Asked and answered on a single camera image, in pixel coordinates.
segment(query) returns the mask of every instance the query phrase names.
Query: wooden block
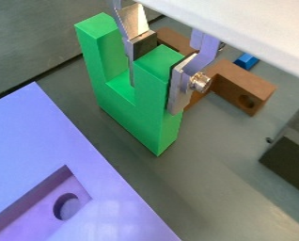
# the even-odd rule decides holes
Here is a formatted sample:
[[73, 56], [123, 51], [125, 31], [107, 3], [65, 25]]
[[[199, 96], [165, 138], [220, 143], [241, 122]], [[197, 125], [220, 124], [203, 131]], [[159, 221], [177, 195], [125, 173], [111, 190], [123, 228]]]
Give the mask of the wooden block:
[[189, 38], [179, 34], [168, 27], [157, 30], [157, 42], [177, 51], [181, 55], [188, 56], [196, 50], [189, 47]]
[[276, 90], [269, 82], [225, 59], [207, 68], [205, 75], [213, 79], [211, 90], [249, 116], [264, 106]]
[[[189, 47], [189, 39], [168, 27], [163, 27], [157, 31], [157, 40], [160, 44], [167, 45], [184, 56], [196, 52]], [[213, 78], [211, 90], [249, 116], [255, 115], [276, 90], [276, 87], [269, 82], [227, 60], [221, 60], [208, 67], [205, 74]], [[205, 94], [193, 91], [189, 104], [184, 110], [188, 110]]]

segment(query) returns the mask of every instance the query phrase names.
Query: silver metal bracket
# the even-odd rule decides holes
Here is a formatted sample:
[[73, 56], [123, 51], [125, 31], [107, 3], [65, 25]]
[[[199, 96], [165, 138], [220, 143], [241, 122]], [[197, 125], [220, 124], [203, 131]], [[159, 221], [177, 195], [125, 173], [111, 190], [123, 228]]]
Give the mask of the silver metal bracket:
[[129, 81], [135, 85], [133, 61], [157, 46], [157, 34], [147, 23], [143, 5], [135, 3], [123, 8], [121, 0], [107, 0], [113, 12], [117, 29], [121, 34], [124, 53], [128, 57]]
[[220, 41], [193, 29], [189, 45], [200, 51], [184, 59], [172, 70], [167, 102], [167, 110], [172, 115], [180, 113], [188, 105], [192, 91], [207, 92], [212, 83], [212, 79], [203, 73], [203, 68], [215, 59]]

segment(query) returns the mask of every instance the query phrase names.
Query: white panel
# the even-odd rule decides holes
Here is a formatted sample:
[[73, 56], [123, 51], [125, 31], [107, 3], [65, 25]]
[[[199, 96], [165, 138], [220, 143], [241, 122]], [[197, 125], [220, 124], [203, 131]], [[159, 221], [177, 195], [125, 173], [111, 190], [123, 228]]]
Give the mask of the white panel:
[[137, 0], [299, 76], [299, 0]]

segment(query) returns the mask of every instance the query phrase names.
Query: hole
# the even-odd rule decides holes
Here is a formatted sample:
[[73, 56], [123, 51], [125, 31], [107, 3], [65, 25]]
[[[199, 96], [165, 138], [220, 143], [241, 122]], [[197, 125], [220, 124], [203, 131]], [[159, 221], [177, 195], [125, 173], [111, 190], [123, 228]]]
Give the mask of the hole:
[[80, 201], [73, 193], [59, 197], [53, 204], [53, 216], [59, 220], [68, 220], [80, 209]]
[[272, 140], [269, 137], [267, 137], [267, 138], [265, 138], [265, 142], [267, 142], [268, 144], [271, 144], [271, 143], [273, 142], [273, 140]]
[[255, 103], [253, 103], [251, 97], [247, 95], [241, 95], [239, 97], [239, 103], [244, 108], [248, 108], [248, 109], [251, 109], [255, 106]]

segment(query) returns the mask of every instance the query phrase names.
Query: green block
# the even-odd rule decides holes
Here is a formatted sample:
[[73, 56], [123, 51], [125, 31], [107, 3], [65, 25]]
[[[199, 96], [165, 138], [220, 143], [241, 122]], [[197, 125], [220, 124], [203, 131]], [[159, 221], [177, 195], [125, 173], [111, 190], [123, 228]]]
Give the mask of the green block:
[[128, 62], [116, 23], [107, 14], [75, 25], [97, 104], [155, 155], [177, 138], [181, 113], [165, 110], [169, 68], [183, 56], [164, 45], [133, 63]]

